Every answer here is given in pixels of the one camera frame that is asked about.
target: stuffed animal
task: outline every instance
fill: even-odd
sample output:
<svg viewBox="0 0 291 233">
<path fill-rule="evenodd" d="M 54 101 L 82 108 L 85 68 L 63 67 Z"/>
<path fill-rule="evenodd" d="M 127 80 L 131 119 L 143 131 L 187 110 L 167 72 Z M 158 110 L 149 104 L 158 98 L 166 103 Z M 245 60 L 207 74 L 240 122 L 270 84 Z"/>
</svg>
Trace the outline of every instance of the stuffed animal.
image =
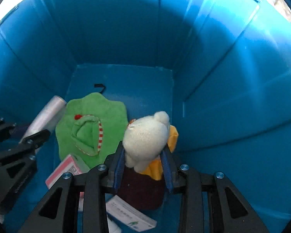
<svg viewBox="0 0 291 233">
<path fill-rule="evenodd" d="M 165 111 L 130 123 L 123 138 L 125 165 L 133 167 L 137 173 L 143 172 L 165 147 L 169 128 L 169 116 Z"/>
</svg>

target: green plush toy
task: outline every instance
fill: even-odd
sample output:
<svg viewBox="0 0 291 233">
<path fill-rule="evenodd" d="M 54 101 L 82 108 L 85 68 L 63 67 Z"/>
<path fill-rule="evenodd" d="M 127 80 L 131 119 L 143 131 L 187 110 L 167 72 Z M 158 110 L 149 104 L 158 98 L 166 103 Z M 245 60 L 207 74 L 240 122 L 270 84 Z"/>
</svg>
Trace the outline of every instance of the green plush toy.
<svg viewBox="0 0 291 233">
<path fill-rule="evenodd" d="M 128 125 L 122 102 L 107 100 L 99 93 L 67 103 L 63 118 L 56 126 L 59 156 L 80 156 L 93 168 L 116 151 Z"/>
</svg>

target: red pompom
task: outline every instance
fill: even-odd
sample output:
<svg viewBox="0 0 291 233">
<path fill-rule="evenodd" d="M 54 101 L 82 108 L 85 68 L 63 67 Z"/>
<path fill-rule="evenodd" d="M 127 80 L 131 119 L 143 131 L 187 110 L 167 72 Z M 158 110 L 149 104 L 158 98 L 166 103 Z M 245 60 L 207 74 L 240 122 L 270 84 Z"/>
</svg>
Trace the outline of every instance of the red pompom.
<svg viewBox="0 0 291 233">
<path fill-rule="evenodd" d="M 74 119 L 75 119 L 75 120 L 78 120 L 78 119 L 80 119 L 81 117 L 82 117 L 82 115 L 78 114 L 78 115 L 75 115 L 75 116 L 74 116 Z"/>
</svg>

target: green logo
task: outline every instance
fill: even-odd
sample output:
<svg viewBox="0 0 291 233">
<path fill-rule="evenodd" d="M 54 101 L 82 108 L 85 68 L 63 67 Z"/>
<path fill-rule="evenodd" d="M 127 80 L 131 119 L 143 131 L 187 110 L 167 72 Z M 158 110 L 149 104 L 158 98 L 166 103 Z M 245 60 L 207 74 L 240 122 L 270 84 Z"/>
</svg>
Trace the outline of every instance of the green logo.
<svg viewBox="0 0 291 233">
<path fill-rule="evenodd" d="M 133 226 L 133 225 L 136 225 L 138 224 L 138 222 L 131 222 L 131 223 L 128 223 L 128 226 Z"/>
</svg>

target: red and white striped trim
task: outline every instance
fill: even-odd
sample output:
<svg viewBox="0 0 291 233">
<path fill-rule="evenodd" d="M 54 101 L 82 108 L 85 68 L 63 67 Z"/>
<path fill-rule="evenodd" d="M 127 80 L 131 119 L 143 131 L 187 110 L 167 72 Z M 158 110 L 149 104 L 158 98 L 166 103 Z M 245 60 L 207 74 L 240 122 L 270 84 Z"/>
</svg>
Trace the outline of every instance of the red and white striped trim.
<svg viewBox="0 0 291 233">
<path fill-rule="evenodd" d="M 75 145 L 76 148 L 78 148 L 81 152 L 83 152 L 84 154 L 88 155 L 88 156 L 96 156 L 97 154 L 89 154 L 85 151 L 83 151 L 81 148 L 77 147 L 77 145 Z"/>
<path fill-rule="evenodd" d="M 103 136 L 104 136 L 104 132 L 103 132 L 103 129 L 102 129 L 101 122 L 99 120 L 99 142 L 98 142 L 98 147 L 97 147 L 98 152 L 100 152 L 100 149 L 101 149 Z"/>
</svg>

